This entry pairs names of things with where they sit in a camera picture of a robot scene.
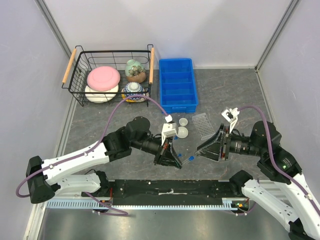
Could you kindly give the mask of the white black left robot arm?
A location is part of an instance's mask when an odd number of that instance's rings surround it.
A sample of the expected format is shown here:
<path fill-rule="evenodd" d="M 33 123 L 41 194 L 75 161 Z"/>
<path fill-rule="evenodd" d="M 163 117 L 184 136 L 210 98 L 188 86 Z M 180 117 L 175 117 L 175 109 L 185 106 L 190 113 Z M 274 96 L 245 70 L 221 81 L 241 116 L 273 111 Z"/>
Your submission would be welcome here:
<path fill-rule="evenodd" d="M 137 116 L 125 126 L 78 151 L 50 159 L 39 156 L 30 158 L 26 171 L 30 202 L 39 204 L 55 195 L 71 192 L 106 196 L 110 185 L 104 172 L 97 171 L 89 177 L 77 173 L 128 157 L 132 149 L 153 155 L 155 165 L 181 169 L 183 164 L 173 147 L 173 137 L 178 130 L 176 123 L 165 123 L 162 132 L 156 135 L 151 133 L 150 126 L 147 118 Z"/>

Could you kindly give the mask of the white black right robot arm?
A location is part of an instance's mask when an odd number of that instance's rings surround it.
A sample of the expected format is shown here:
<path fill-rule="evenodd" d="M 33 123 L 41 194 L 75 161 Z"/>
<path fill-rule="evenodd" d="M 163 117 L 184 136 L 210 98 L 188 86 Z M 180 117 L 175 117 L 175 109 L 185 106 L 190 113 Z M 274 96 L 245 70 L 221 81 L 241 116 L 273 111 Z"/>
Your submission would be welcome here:
<path fill-rule="evenodd" d="M 257 121 L 249 136 L 230 132 L 222 124 L 211 138 L 197 147 L 195 155 L 216 162 L 227 160 L 230 153 L 259 157 L 257 167 L 281 190 L 289 203 L 269 193 L 245 170 L 229 179 L 230 193 L 253 200 L 283 226 L 291 240 L 318 240 L 320 205 L 313 198 L 294 156 L 281 147 L 281 138 L 269 121 Z"/>

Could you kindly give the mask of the clear acrylic test tube rack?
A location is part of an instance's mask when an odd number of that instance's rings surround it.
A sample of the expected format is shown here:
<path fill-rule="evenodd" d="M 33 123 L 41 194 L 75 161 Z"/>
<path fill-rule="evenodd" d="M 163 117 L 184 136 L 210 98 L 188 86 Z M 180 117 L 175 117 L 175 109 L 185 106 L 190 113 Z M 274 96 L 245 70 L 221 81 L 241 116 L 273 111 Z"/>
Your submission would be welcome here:
<path fill-rule="evenodd" d="M 202 141 L 208 140 L 216 133 L 206 113 L 194 115 L 192 122 L 199 132 Z"/>

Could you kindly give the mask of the white ceramic evaporating dish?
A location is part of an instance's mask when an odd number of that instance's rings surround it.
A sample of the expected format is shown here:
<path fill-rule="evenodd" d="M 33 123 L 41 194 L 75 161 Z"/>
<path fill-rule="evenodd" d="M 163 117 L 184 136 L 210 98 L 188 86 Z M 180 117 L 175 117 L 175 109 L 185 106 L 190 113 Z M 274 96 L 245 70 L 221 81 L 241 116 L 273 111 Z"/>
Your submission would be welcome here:
<path fill-rule="evenodd" d="M 184 139 L 189 135 L 189 131 L 186 127 L 184 126 L 179 126 L 178 127 L 178 132 L 177 132 L 177 137 L 180 139 Z"/>

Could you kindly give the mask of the white ceramic crucible cup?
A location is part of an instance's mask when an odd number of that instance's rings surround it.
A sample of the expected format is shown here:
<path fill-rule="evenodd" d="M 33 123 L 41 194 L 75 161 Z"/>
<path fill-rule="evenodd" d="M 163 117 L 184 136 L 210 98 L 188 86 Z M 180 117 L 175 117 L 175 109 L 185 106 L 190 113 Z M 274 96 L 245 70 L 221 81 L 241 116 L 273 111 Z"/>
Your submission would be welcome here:
<path fill-rule="evenodd" d="M 184 118 L 184 117 L 180 118 L 178 122 L 179 122 L 179 125 L 180 125 L 181 127 L 185 127 L 185 126 L 187 126 L 188 123 L 189 123 L 189 121 L 188 121 L 186 118 Z"/>

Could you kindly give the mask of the blue plastic compartment bin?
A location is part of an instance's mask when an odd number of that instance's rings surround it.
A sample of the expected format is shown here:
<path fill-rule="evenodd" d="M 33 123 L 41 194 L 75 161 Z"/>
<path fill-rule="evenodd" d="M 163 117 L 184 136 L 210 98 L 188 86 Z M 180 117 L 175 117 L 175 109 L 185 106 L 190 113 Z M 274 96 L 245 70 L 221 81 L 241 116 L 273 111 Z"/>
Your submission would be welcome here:
<path fill-rule="evenodd" d="M 159 60 L 160 104 L 169 113 L 195 113 L 199 104 L 191 58 Z"/>

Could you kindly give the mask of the blue white patterned bowl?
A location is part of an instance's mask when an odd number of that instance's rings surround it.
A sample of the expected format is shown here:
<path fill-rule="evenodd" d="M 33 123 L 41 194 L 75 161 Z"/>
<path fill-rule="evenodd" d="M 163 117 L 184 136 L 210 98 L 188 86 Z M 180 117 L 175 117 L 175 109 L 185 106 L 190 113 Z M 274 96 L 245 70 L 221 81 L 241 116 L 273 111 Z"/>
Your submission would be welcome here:
<path fill-rule="evenodd" d="M 122 94 L 124 95 L 126 98 L 128 96 L 132 96 L 132 95 L 143 95 L 143 96 L 148 96 L 149 94 L 147 92 L 145 92 L 146 90 L 142 87 L 142 85 L 138 82 L 129 82 L 125 85 L 125 87 L 121 90 Z M 138 99 L 140 98 L 140 102 L 145 102 L 146 99 L 143 97 L 131 97 L 134 99 Z"/>

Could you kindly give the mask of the yellow plate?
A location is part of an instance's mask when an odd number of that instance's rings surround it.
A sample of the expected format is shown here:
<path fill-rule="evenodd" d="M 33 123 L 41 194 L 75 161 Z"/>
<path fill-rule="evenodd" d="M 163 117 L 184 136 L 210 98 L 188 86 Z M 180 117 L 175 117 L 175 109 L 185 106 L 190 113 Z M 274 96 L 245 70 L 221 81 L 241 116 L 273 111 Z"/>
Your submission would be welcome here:
<path fill-rule="evenodd" d="M 122 99 L 124 99 L 128 103 L 139 103 L 140 100 L 141 100 L 140 98 L 138 98 L 138 99 L 134 99 L 134 98 L 126 99 L 126 97 L 124 95 L 122 95 L 121 97 L 122 97 Z"/>

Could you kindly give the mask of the green floral ceramic bowl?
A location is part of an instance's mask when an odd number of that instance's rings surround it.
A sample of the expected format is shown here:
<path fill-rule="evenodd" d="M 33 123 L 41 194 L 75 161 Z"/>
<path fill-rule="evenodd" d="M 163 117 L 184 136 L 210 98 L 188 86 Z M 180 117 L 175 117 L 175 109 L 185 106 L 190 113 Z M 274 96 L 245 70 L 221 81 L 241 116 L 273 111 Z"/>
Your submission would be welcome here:
<path fill-rule="evenodd" d="M 130 59 L 127 61 L 125 66 L 125 76 L 128 82 L 135 82 L 140 84 L 147 78 L 146 69 L 139 61 Z"/>

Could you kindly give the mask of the white ceramic bowl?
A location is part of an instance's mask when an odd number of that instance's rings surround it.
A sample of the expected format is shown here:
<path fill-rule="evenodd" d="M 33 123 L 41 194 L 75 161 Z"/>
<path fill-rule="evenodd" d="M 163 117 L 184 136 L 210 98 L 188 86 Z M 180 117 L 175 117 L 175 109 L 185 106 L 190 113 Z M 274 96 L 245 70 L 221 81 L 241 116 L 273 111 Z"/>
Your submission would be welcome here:
<path fill-rule="evenodd" d="M 90 88 L 88 85 L 85 87 L 85 97 L 92 103 L 105 103 L 112 100 L 119 91 L 119 85 L 107 91 L 97 91 Z"/>

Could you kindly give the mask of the pink ceramic plate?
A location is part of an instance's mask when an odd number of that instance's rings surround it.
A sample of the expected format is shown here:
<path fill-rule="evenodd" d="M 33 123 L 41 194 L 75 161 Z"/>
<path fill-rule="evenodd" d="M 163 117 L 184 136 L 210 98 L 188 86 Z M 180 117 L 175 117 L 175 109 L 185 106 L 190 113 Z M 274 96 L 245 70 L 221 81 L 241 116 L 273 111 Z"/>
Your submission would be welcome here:
<path fill-rule="evenodd" d="M 87 77 L 87 85 L 96 91 L 108 91 L 120 82 L 120 73 L 111 66 L 100 66 L 93 69 Z"/>

